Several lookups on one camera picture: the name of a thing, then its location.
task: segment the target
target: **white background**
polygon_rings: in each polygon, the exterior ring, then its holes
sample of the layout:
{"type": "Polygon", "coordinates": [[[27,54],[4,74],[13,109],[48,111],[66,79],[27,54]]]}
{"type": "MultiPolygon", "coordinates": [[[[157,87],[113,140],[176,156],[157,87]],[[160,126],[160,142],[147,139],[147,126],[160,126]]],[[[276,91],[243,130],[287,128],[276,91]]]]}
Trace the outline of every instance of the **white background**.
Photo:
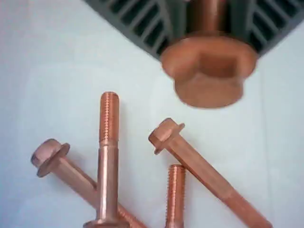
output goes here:
{"type": "MultiPolygon", "coordinates": [[[[195,109],[176,97],[160,63],[80,0],[0,0],[0,226],[75,228],[95,211],[29,159],[47,138],[96,179],[99,99],[120,96],[119,201],[164,227],[167,168],[149,133],[166,117],[275,228],[304,227],[304,24],[259,61],[244,98],[195,109]]],[[[187,173],[185,227],[244,228],[187,173]]]]}

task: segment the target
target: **copper bolt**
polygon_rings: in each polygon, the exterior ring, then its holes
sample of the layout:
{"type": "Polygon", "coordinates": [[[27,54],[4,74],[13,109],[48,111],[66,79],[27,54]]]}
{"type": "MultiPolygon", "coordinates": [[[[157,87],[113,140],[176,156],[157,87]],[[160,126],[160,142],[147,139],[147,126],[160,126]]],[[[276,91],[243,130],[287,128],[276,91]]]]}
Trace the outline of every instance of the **copper bolt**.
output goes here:
{"type": "Polygon", "coordinates": [[[258,54],[245,42],[221,32],[228,0],[192,0],[191,33],[161,55],[162,68],[174,79],[175,92],[188,105],[218,108],[243,95],[243,82],[258,54]]]}
{"type": "Polygon", "coordinates": [[[96,220],[84,228],[126,228],[129,223],[118,219],[118,131],[119,98],[105,92],[100,99],[99,151],[96,220]]]}
{"type": "MultiPolygon", "coordinates": [[[[54,173],[92,207],[97,208],[97,183],[66,158],[69,148],[70,145],[67,143],[61,145],[55,139],[48,139],[33,153],[31,162],[38,168],[39,177],[44,177],[50,172],[54,173]]],[[[121,220],[130,223],[131,228],[147,228],[120,204],[118,204],[118,213],[121,220]]]]}
{"type": "Polygon", "coordinates": [[[155,154],[167,149],[217,198],[225,203],[248,227],[271,228],[267,221],[250,205],[187,141],[180,135],[184,124],[165,119],[149,136],[155,154]]]}
{"type": "Polygon", "coordinates": [[[185,178],[186,170],[182,165],[170,166],[165,228],[184,228],[185,178]]]}

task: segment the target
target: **bolt head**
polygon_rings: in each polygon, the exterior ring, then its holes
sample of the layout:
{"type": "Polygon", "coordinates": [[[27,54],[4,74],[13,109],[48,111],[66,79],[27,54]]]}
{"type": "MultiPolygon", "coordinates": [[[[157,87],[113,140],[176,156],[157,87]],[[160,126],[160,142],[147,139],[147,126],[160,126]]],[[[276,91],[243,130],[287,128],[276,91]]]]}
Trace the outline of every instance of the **bolt head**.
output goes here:
{"type": "Polygon", "coordinates": [[[178,125],[171,118],[167,118],[150,134],[149,141],[155,146],[155,154],[159,154],[167,143],[184,128],[184,124],[178,125]]]}
{"type": "Polygon", "coordinates": [[[200,108],[219,108],[238,101],[257,59],[250,45],[222,34],[189,35],[161,55],[162,67],[175,80],[179,99],[200,108]]]}
{"type": "Polygon", "coordinates": [[[126,221],[103,221],[94,220],[84,224],[83,228],[129,228],[130,225],[126,221]]]}
{"type": "Polygon", "coordinates": [[[61,144],[55,139],[44,141],[33,153],[31,157],[32,164],[38,168],[37,175],[44,177],[49,174],[57,165],[60,157],[66,156],[70,149],[70,145],[61,144]]]}

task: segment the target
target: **threaded shaft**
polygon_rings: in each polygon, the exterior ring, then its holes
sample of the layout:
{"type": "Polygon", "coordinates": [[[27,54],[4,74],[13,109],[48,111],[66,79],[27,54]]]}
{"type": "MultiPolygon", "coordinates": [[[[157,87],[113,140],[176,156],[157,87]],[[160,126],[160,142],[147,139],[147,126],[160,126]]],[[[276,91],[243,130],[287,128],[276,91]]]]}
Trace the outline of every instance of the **threaded shaft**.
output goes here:
{"type": "Polygon", "coordinates": [[[183,227],[186,171],[182,165],[171,165],[168,175],[166,227],[183,227]]]}
{"type": "Polygon", "coordinates": [[[99,143],[118,143],[119,98],[114,92],[105,92],[100,99],[99,143]]]}

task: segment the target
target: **dark gray plastic part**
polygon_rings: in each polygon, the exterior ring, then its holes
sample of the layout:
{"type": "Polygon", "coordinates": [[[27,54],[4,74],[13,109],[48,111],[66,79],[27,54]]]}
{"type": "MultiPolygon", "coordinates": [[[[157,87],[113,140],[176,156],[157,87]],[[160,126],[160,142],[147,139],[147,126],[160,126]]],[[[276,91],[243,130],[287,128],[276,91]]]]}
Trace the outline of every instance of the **dark gray plastic part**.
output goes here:
{"type": "Polygon", "coordinates": [[[232,0],[232,34],[263,55],[304,19],[304,0],[232,0]]]}
{"type": "Polygon", "coordinates": [[[174,40],[174,35],[178,34],[173,31],[168,5],[164,0],[85,1],[134,44],[155,58],[159,58],[174,40]]]}
{"type": "Polygon", "coordinates": [[[185,0],[166,0],[173,25],[174,39],[185,36],[187,28],[187,2],[185,0]]]}

